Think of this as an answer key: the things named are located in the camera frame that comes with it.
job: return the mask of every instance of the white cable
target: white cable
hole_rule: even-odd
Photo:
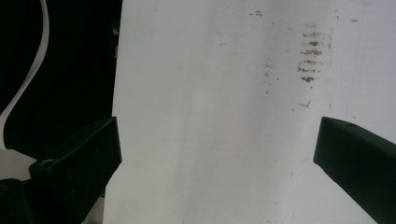
[[[43,32],[41,35],[40,46],[38,47],[38,51],[35,54],[35,60],[33,61],[32,66],[30,67],[30,70],[26,75],[26,78],[23,81],[20,89],[17,91],[17,93],[12,98],[11,102],[9,102],[6,109],[0,115],[0,149],[6,149],[6,145],[4,142],[4,128],[6,125],[7,118],[11,113],[12,109],[14,108],[15,104],[20,100],[21,96],[23,95],[29,83],[32,81],[33,77],[35,77],[38,68],[41,66],[41,64],[44,61],[44,57],[46,56],[47,47],[50,39],[50,18],[49,18],[46,0],[40,0],[40,4],[41,4],[41,10],[43,12]]]

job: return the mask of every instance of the white wire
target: white wire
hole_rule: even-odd
[[[23,95],[29,83],[32,81],[33,77],[35,77],[38,68],[40,68],[41,64],[44,61],[44,57],[46,56],[47,47],[50,39],[50,18],[49,18],[46,0],[40,0],[40,4],[43,13],[43,32],[41,35],[40,46],[38,47],[38,51],[35,54],[35,60],[33,61],[32,66],[30,67],[30,70],[26,75],[26,78],[23,81],[20,89],[17,91],[17,93],[12,98],[11,102],[8,104],[8,106],[3,111],[3,113],[0,115],[0,149],[6,149],[6,145],[4,142],[4,128],[6,125],[7,118],[11,113],[12,109],[14,108],[15,104],[19,101],[19,99]]]

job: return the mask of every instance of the black fabric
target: black fabric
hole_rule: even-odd
[[[49,47],[10,114],[7,148],[40,159],[87,123],[111,116],[112,1],[47,1]]]
[[[20,88],[35,59],[42,18],[40,1],[0,1],[0,114]]]

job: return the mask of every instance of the white table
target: white table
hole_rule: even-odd
[[[312,158],[323,116],[396,142],[395,11],[124,0],[105,223],[374,223]]]

